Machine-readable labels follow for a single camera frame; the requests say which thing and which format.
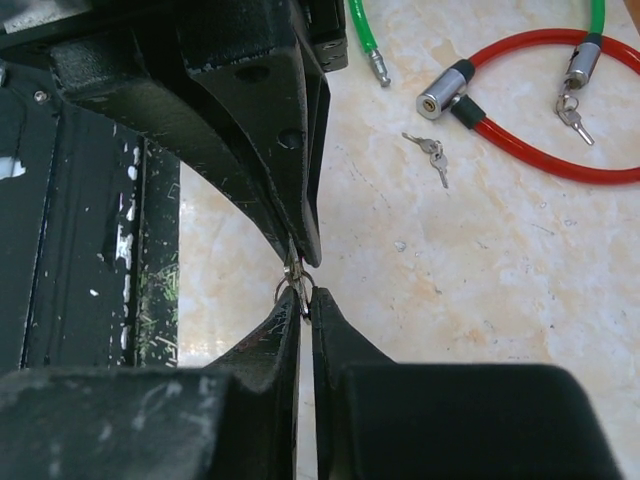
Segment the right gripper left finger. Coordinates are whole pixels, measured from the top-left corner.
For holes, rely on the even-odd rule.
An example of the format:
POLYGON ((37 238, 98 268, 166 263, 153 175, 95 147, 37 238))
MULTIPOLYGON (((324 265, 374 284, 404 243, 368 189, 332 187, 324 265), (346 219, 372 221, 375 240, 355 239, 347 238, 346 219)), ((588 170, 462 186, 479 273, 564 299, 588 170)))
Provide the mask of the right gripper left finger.
POLYGON ((39 368, 1 380, 5 479, 292 479, 300 304, 200 368, 39 368))

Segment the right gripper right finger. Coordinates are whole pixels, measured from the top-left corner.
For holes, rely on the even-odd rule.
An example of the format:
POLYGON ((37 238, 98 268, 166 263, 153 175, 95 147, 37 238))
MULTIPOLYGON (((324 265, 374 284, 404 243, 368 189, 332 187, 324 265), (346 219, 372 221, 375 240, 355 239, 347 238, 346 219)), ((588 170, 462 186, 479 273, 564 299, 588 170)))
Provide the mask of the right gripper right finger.
POLYGON ((618 479, 591 403, 544 364, 393 361, 315 288, 322 479, 618 479))

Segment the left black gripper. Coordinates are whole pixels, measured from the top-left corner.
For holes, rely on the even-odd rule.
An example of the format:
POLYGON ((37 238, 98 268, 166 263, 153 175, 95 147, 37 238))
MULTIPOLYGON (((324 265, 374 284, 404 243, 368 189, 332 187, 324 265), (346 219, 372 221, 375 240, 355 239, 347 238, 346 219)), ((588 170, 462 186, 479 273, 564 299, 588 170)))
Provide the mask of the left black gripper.
POLYGON ((320 264, 325 75, 348 64, 343 2, 4 1, 1 57, 50 69, 66 101, 183 161, 280 258, 320 264))

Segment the silver key bunch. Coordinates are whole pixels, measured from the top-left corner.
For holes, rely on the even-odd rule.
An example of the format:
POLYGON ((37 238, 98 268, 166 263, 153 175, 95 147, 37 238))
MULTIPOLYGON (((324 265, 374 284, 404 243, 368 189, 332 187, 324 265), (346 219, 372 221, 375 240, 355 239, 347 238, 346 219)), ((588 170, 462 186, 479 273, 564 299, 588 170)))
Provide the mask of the silver key bunch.
POLYGON ((582 117, 578 112, 579 100, 569 94, 560 94, 556 100, 555 112, 560 120, 572 128, 581 139, 589 146, 595 144, 595 140, 582 123, 582 117))
POLYGON ((288 252, 283 264, 283 277, 279 280, 274 291, 274 303, 277 303, 282 291, 286 286, 293 289, 300 305, 301 317, 307 322, 311 322, 311 297, 307 290, 307 284, 312 288, 316 286, 315 281, 303 265, 303 257, 299 254, 292 236, 288 240, 288 252))
POLYGON ((409 140, 420 147, 420 149, 429 157, 431 166, 438 172, 442 186, 449 188, 447 179, 448 159, 444 154, 443 145, 438 140, 429 138, 415 137, 406 132, 402 133, 402 137, 409 140))

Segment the red cable lock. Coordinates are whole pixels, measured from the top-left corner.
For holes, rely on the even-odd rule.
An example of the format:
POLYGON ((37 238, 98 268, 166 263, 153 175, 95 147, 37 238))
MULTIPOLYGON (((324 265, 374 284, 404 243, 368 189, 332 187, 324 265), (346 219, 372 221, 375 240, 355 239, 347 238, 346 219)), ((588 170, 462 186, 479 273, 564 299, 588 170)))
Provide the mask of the red cable lock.
POLYGON ((637 167, 607 170, 574 164, 520 140, 486 116, 464 90, 476 70, 506 54, 543 45, 570 45, 574 48, 560 94, 587 85, 600 54, 608 55, 634 72, 639 71, 639 51, 608 36, 588 35, 586 32, 549 28, 518 33, 499 40, 467 59, 461 59, 446 69, 416 98, 417 112, 428 120, 439 118, 449 110, 467 129, 514 156, 525 164, 548 174, 583 184, 619 186, 639 181, 637 167))

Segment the green cable lock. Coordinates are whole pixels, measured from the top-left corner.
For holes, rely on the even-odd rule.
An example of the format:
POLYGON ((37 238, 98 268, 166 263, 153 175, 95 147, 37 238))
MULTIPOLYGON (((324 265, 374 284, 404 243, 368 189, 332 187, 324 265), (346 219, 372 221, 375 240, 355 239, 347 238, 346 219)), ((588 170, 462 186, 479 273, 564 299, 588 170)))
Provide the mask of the green cable lock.
MULTIPOLYGON (((371 70, 382 88, 389 87, 391 79, 389 77, 384 58, 378 50, 378 44, 369 25, 363 2, 361 0, 349 0, 348 6, 360 46, 369 60, 371 70)), ((601 36, 604 31, 605 19, 605 1, 591 1, 590 25, 586 33, 582 35, 581 39, 586 39, 588 35, 601 36)))

